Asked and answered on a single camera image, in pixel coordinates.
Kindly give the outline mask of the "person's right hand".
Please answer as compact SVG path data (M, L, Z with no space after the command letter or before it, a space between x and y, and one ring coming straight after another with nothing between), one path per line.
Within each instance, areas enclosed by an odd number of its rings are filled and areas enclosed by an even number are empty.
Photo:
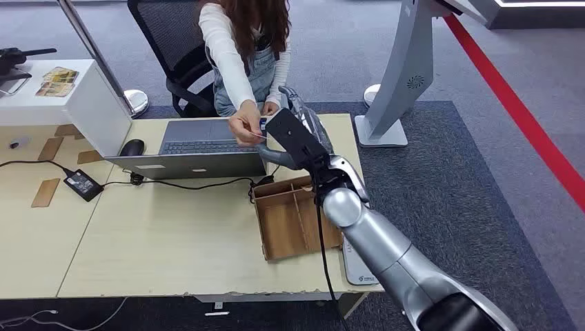
M264 138L260 130L260 112L254 101L245 100L228 120L231 132L240 146L255 146Z

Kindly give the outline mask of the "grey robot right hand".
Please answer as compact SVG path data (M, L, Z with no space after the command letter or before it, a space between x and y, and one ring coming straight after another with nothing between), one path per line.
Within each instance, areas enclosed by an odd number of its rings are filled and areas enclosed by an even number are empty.
M267 120L265 129L283 150L259 144L256 146L259 156L291 170L312 172L327 166L333 145L323 123L292 88L280 86L279 91L286 97L288 107Z

